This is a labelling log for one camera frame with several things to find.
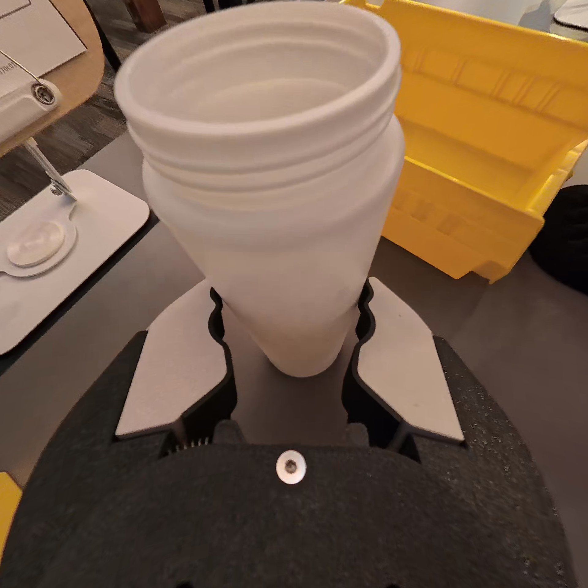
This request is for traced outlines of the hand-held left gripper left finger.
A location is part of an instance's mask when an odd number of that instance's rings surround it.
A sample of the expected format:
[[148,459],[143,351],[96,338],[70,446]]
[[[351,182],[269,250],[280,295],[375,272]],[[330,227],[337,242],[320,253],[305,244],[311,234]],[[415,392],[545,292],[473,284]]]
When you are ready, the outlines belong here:
[[223,300],[201,281],[150,325],[116,427],[118,440],[168,432],[179,447],[212,442],[238,395]]

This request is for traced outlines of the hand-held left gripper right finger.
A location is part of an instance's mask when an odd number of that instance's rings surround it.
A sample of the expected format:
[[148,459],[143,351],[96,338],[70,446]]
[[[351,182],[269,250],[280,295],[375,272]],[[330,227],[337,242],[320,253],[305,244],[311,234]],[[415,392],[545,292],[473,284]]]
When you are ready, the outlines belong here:
[[368,277],[342,387],[348,424],[362,425],[370,447],[401,448],[409,436],[465,441],[435,337],[423,319]]

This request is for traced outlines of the white plastic bottle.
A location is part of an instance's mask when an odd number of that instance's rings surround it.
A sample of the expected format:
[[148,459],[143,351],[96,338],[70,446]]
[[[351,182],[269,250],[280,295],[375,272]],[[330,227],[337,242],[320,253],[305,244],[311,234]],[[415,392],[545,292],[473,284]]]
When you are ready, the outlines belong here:
[[400,85],[394,28],[325,1],[191,19],[116,75],[151,208],[289,376],[352,328],[404,164]]

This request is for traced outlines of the yellow plastic bin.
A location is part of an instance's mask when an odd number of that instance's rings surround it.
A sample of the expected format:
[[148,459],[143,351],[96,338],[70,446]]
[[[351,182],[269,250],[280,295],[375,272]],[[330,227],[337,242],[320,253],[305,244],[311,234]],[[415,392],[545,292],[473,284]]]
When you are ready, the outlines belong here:
[[21,496],[17,482],[7,472],[1,472],[1,556]]
[[382,237],[498,281],[587,148],[587,42],[415,1],[341,4],[401,41],[405,162]]

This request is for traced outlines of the white stand base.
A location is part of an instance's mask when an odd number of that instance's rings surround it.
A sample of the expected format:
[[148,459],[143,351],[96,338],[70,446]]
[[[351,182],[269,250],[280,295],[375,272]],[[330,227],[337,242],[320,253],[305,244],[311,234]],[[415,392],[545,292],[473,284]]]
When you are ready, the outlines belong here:
[[49,186],[1,221],[1,354],[16,348],[147,223],[149,206],[102,177],[65,175],[29,138]]

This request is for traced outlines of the black wrist rest pad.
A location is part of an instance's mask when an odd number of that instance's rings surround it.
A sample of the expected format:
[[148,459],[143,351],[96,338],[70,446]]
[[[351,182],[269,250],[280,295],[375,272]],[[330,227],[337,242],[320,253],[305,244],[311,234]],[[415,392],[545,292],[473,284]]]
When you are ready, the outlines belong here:
[[563,187],[529,246],[537,266],[557,282],[587,295],[587,185]]

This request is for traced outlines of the wooden document board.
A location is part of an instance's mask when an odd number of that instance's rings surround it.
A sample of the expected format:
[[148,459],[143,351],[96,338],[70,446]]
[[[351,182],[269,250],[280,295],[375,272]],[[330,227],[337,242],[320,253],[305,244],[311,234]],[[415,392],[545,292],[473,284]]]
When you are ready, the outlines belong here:
[[1,156],[83,104],[98,89],[105,57],[83,1],[51,1],[86,45],[85,53],[1,97]]

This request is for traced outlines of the printed instruction sheet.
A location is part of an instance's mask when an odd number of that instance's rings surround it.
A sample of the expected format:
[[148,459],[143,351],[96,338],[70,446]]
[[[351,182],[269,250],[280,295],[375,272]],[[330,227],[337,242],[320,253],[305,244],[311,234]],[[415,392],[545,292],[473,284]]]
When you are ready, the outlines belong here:
[[1,97],[85,53],[51,1],[1,1]]

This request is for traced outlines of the brown wooden post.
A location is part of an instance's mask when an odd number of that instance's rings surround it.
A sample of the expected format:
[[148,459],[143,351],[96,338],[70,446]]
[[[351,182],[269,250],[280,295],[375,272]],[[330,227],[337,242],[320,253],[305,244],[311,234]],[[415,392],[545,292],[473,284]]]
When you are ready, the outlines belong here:
[[140,32],[154,33],[166,26],[158,1],[123,1],[131,19]]

